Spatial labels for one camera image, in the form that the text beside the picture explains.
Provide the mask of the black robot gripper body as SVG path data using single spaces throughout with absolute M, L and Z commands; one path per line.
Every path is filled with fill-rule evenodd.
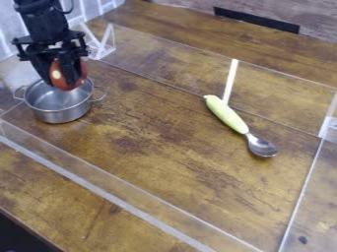
M 75 63 L 89 55 L 85 32 L 70 28 L 59 0 L 14 0 L 28 34 L 12 39 L 22 61 Z

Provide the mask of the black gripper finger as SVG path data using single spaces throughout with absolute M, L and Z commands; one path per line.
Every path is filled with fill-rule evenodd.
M 59 54 L 61 69 L 66 79 L 66 86 L 75 87 L 77 82 L 82 77 L 82 63 L 81 58 L 71 52 L 62 52 Z
M 51 67 L 51 63 L 53 63 L 53 58 L 44 57 L 44 56 L 34 56 L 31 58 L 31 63 L 34 65 L 34 68 L 38 71 L 42 79 L 51 86 L 50 67 Z

